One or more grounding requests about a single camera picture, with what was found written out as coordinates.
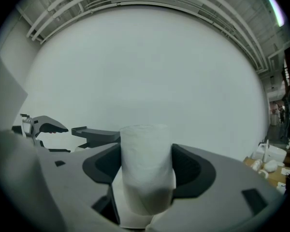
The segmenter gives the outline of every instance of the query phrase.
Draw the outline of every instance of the brown table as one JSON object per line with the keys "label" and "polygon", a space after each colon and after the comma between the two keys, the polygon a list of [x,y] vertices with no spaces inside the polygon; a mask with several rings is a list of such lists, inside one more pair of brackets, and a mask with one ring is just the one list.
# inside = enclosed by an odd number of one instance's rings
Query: brown table
{"label": "brown table", "polygon": [[[244,163],[247,166],[251,166],[254,163],[254,161],[255,161],[254,159],[246,157],[245,160],[244,160]],[[270,182],[271,185],[274,186],[275,188],[277,187],[278,182],[286,183],[287,176],[283,175],[281,173],[281,169],[282,168],[290,169],[290,168],[287,168],[287,167],[278,166],[277,170],[275,172],[269,173],[269,177],[267,178],[268,182]]]}

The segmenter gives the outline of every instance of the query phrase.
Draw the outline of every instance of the ceiling light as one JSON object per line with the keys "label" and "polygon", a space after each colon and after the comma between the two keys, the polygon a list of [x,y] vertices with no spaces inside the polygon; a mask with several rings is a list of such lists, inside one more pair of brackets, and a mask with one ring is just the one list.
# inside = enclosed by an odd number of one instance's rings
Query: ceiling light
{"label": "ceiling light", "polygon": [[278,3],[276,2],[276,0],[269,0],[270,1],[270,4],[274,10],[274,13],[275,13],[275,16],[276,16],[276,19],[277,19],[277,23],[278,25],[281,27],[282,25],[285,24],[285,21],[284,21],[284,16],[282,14],[282,11],[278,5]]}

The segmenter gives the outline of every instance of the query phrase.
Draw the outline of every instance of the white wall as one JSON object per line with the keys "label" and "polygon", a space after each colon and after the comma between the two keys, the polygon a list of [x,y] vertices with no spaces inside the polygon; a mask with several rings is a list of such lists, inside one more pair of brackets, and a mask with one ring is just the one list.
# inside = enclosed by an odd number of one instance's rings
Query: white wall
{"label": "white wall", "polygon": [[[22,112],[69,129],[164,123],[174,143],[243,160],[267,131],[262,84],[227,39],[186,14],[122,7],[82,20],[40,50]],[[39,136],[73,149],[84,139]]]}
{"label": "white wall", "polygon": [[22,87],[41,48],[38,41],[26,38],[29,29],[28,22],[17,11],[13,11],[0,30],[0,58]]}

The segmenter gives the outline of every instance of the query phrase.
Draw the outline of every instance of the white paper roll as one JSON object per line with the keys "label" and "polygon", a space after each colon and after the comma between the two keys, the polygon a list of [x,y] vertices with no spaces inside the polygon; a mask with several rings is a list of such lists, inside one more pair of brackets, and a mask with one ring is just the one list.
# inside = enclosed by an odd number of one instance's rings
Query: white paper roll
{"label": "white paper roll", "polygon": [[175,188],[168,127],[129,126],[120,130],[120,137],[123,190],[129,208],[143,216],[163,212]]}

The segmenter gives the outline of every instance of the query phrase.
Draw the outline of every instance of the toilet paper roll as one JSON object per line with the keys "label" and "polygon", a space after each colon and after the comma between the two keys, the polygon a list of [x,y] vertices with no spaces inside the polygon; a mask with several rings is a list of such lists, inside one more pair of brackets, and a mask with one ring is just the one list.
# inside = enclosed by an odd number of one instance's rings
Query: toilet paper roll
{"label": "toilet paper roll", "polygon": [[123,190],[132,212],[148,216],[171,204],[174,176],[171,138],[165,125],[120,130]]}

